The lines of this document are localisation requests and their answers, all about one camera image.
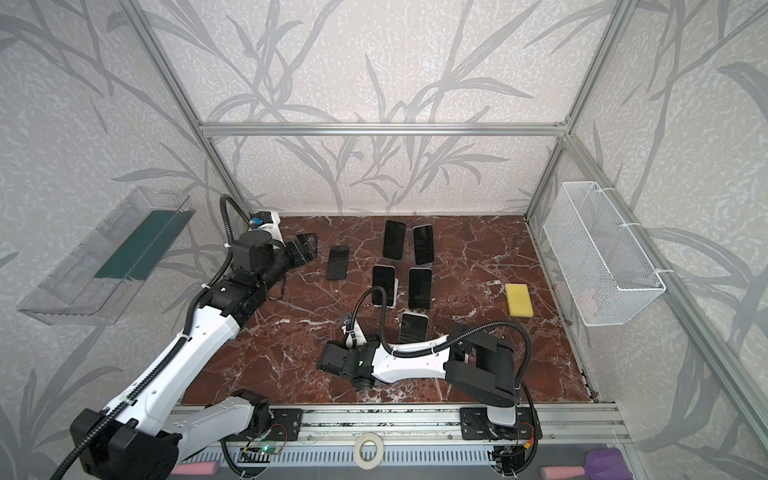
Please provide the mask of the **black phone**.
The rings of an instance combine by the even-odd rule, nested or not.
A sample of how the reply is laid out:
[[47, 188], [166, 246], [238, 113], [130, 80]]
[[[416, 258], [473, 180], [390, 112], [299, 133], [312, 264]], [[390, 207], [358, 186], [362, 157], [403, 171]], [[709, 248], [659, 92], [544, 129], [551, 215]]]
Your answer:
[[348, 272], [350, 247], [337, 245], [330, 248], [326, 269], [326, 279], [329, 281], [345, 280]]
[[382, 255], [400, 261], [404, 255], [406, 225], [395, 220], [385, 222]]
[[414, 259], [416, 265], [431, 264], [435, 258], [434, 229], [422, 225], [413, 229]]

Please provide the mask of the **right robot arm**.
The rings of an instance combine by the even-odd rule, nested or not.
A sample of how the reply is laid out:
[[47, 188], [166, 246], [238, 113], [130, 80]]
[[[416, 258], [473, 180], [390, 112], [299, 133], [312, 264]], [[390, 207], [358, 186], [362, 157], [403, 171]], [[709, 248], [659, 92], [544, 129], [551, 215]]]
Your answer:
[[329, 343], [317, 369], [357, 390], [441, 379], [485, 405], [491, 424], [514, 427], [532, 353], [532, 339], [521, 324], [493, 321], [424, 342], [393, 345], [379, 337], [357, 346]]

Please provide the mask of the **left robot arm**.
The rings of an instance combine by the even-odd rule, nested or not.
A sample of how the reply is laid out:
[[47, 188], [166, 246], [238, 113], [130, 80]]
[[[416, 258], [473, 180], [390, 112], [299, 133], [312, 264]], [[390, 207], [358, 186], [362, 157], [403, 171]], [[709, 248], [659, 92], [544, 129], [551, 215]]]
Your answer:
[[317, 243], [314, 233], [284, 243], [277, 228], [251, 230], [232, 241], [225, 262], [231, 272], [193, 298], [182, 330], [166, 349], [104, 408], [76, 417], [70, 426], [75, 447], [53, 478], [80, 463], [98, 479], [165, 479], [215, 441], [269, 432], [274, 420], [268, 400], [247, 390], [187, 420], [171, 413], [208, 361], [266, 302], [268, 291], [316, 258]]

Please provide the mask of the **white tape roll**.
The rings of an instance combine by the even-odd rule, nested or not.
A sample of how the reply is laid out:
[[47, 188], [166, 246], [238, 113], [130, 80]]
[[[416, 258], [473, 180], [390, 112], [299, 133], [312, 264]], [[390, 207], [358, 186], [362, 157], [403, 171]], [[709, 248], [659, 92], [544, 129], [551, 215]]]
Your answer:
[[384, 443], [379, 435], [368, 432], [356, 438], [353, 461], [357, 467], [372, 470], [382, 463], [384, 454]]

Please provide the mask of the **yellow green sponge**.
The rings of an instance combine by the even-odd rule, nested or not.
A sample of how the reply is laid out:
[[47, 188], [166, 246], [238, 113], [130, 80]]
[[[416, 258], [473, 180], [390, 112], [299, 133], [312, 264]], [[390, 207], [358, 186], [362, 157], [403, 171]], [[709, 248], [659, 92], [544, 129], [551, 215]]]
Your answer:
[[532, 318], [533, 305], [526, 284], [506, 284], [504, 287], [510, 317]]

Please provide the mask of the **purple pink brush left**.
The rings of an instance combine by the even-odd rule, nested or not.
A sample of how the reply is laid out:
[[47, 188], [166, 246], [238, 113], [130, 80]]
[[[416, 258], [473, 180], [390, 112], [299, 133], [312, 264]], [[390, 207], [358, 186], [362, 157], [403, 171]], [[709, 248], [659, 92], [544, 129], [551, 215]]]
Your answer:
[[219, 461], [182, 463], [173, 468], [172, 475], [212, 476], [220, 469]]

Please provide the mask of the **purple pink scoop right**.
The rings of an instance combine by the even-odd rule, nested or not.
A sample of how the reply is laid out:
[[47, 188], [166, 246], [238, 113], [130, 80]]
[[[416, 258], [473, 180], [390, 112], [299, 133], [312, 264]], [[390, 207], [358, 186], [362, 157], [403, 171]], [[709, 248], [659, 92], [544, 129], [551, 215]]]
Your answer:
[[539, 470], [544, 480], [573, 479], [586, 476], [592, 480], [632, 480], [622, 452], [617, 448], [589, 452], [582, 466], [545, 466]]

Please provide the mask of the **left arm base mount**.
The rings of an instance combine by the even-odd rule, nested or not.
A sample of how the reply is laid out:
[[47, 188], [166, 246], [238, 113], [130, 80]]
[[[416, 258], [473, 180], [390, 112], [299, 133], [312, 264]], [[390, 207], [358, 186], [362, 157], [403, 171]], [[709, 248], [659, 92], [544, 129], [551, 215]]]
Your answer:
[[248, 440], [294, 442], [298, 440], [302, 417], [299, 408], [258, 411], [241, 435]]

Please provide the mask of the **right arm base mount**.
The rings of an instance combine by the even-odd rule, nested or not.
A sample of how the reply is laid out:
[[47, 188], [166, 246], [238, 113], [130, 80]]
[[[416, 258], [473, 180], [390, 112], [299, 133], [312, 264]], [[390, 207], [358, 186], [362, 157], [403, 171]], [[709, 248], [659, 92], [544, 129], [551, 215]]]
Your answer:
[[542, 438], [540, 425], [530, 407], [491, 407], [491, 416], [485, 406], [462, 407], [459, 421], [463, 440], [522, 442]]

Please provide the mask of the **clear plastic wall shelf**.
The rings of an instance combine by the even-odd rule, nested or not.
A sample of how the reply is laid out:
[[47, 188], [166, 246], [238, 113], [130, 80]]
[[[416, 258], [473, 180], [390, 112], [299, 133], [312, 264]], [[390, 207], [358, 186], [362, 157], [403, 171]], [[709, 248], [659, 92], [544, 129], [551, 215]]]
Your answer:
[[116, 323], [193, 217], [189, 199], [135, 188], [18, 311], [50, 326]]

